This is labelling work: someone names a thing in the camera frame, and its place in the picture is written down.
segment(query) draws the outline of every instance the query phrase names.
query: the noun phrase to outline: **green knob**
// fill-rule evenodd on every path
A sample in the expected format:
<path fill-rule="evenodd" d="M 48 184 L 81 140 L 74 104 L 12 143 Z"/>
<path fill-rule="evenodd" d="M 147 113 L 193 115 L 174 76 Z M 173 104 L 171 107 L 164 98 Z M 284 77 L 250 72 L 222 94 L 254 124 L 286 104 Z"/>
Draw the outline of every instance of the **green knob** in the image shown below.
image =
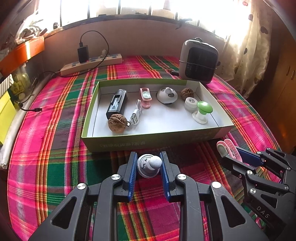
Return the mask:
<path fill-rule="evenodd" d="M 213 112 L 213 107 L 205 101 L 198 101 L 197 106 L 202 115 L 206 115 Z"/>

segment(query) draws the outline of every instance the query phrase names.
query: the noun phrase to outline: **power strip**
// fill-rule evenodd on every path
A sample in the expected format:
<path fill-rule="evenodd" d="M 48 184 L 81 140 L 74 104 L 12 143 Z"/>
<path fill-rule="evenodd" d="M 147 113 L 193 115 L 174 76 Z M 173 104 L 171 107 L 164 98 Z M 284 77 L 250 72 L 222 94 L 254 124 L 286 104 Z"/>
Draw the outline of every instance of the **power strip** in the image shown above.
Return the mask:
<path fill-rule="evenodd" d="M 98 65 L 99 62 L 101 62 L 103 58 L 101 57 L 95 57 L 95 58 L 90 58 L 89 61 L 85 63 L 79 63 L 79 62 L 74 62 L 71 64 L 66 64 L 62 69 L 61 69 L 61 75 L 65 76 L 68 74 L 72 74 L 75 72 L 87 70 L 87 69 L 92 69 Z M 105 60 L 100 64 L 100 66 L 107 66 L 107 65 L 113 65 L 113 64 L 121 64 L 122 63 L 122 56 L 121 54 L 112 54 L 108 55 Z"/>

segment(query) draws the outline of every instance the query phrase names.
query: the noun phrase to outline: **window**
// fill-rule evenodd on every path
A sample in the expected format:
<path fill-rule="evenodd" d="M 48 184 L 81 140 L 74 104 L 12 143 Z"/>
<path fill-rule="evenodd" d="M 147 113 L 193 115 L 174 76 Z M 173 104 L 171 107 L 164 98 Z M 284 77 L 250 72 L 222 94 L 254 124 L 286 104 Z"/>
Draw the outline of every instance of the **window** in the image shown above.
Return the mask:
<path fill-rule="evenodd" d="M 191 18 L 187 23 L 226 38 L 235 5 L 233 0 L 40 0 L 38 11 L 49 31 L 60 18 L 65 26 L 99 15 L 139 14 Z"/>

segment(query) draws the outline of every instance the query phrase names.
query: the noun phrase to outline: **table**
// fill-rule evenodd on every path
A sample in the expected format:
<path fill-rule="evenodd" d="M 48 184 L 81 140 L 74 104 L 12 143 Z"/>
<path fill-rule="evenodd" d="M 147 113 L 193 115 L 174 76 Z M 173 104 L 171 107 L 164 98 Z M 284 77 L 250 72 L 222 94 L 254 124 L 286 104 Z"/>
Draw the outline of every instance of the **table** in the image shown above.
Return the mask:
<path fill-rule="evenodd" d="M 48 82 L 31 107 L 42 107 L 43 111 L 26 114 L 9 165 L 10 219 L 22 240 L 28 240 L 78 183 L 102 182 L 128 161 L 130 151 L 92 154 L 80 139 L 97 82 L 125 78 L 177 79 L 170 75 L 170 69 L 178 70 L 177 58 L 132 56 L 124 58 L 122 64 L 97 68 L 78 77 L 56 77 Z M 214 77 L 207 88 L 235 125 L 227 138 L 252 152 L 267 147 L 279 149 L 258 113 L 232 87 Z M 182 173 L 206 184 L 220 182 L 241 203 L 241 181 L 220 166 L 216 142 L 137 150 L 137 153 L 138 156 L 158 155 L 166 151 L 170 162 L 177 164 Z M 258 172 L 264 178 L 278 181 L 264 168 Z M 153 179 L 138 175 L 133 200 L 118 206 L 118 237 L 119 240 L 178 240 L 179 219 L 180 205 L 166 202 L 160 175 Z M 204 230 L 208 240 L 206 223 Z"/>

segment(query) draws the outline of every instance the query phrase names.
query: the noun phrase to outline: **curtain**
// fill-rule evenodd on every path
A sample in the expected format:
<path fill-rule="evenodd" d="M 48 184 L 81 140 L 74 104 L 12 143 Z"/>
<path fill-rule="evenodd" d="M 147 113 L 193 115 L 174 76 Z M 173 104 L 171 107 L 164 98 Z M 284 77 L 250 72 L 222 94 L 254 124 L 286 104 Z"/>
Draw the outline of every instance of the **curtain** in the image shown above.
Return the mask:
<path fill-rule="evenodd" d="M 234 2 L 230 34 L 215 73 L 248 98 L 268 64 L 272 10 L 263 0 Z"/>

